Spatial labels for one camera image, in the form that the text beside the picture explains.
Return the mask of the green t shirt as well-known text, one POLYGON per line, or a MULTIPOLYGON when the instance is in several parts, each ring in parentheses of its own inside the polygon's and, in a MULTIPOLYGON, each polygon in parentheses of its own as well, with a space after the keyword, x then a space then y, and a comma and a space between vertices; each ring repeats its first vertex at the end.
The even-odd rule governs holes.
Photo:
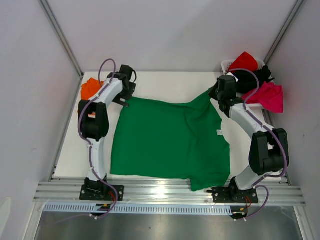
POLYGON ((193 192, 223 186, 231 166, 221 124, 207 92, 186 103, 131 98, 117 122, 110 172, 189 180, 193 192))

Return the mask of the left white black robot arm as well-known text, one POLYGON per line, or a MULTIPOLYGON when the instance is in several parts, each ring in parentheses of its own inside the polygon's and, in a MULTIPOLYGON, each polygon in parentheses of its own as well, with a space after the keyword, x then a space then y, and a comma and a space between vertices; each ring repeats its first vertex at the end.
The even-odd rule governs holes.
POLYGON ((78 104, 78 133, 87 143, 89 170, 87 178, 93 182, 105 180, 107 172, 104 160, 104 142, 110 129, 108 107, 116 103, 128 107, 129 100, 136 89, 136 71, 122 65, 117 72, 111 72, 96 94, 78 104))

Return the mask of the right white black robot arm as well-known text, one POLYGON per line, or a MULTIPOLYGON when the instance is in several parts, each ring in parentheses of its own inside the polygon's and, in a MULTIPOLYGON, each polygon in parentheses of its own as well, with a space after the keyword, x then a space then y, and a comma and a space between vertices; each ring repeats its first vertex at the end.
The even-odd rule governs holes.
POLYGON ((246 197, 247 190, 256 187, 264 179, 282 177, 290 160, 287 132, 258 118, 247 102, 237 96, 236 83, 234 76, 221 75, 208 95, 251 139, 248 166, 232 179, 228 189, 229 198, 239 202, 246 197))

